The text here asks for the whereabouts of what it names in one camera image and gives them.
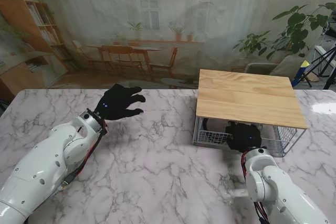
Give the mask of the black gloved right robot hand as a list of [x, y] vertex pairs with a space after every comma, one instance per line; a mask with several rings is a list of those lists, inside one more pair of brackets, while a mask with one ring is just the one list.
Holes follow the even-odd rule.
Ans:
[[261, 133], [255, 125], [229, 121], [225, 133], [229, 134], [226, 142], [231, 150], [243, 153], [250, 148], [261, 147]]

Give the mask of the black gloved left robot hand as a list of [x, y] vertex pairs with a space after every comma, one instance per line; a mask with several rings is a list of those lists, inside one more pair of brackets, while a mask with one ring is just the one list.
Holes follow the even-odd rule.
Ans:
[[146, 101], [139, 92], [140, 87], [127, 88], [120, 84], [115, 84], [107, 90], [98, 102], [94, 113], [104, 120], [114, 121], [122, 118], [129, 118], [143, 113], [142, 109], [128, 109], [134, 103]]

